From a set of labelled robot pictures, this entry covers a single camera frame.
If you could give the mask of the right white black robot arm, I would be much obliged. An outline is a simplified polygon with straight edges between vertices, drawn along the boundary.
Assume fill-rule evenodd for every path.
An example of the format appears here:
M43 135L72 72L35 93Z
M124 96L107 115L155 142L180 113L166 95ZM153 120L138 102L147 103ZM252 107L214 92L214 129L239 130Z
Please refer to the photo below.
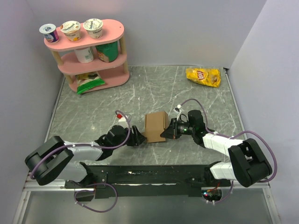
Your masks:
M197 145L229 157L230 162L219 161L205 168L204 180L209 186L225 179L249 187L272 174L270 163L254 139L229 139L207 131L199 110L189 111L187 121L181 117L172 118L169 126L160 134L167 139L178 139L181 135L190 135Z

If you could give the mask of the brown cardboard box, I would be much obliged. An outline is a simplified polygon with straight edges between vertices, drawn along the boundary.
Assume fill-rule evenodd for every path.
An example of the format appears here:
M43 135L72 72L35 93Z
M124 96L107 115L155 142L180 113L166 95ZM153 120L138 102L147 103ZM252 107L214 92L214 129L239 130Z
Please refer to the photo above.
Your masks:
M165 142L166 138L163 138L160 135L168 127L168 125L168 114L165 111L146 114L145 131L142 133L146 137L146 142Z

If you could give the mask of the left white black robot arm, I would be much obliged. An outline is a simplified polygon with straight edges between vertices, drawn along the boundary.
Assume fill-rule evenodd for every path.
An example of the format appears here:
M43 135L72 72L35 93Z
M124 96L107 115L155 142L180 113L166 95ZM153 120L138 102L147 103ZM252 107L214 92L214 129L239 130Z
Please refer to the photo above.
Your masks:
M53 136L25 158L31 179L40 186L56 179L71 180L86 188L92 184L92 174L83 162L101 161L122 147L135 147L146 141L136 126L113 126L107 134L89 143L64 141Z

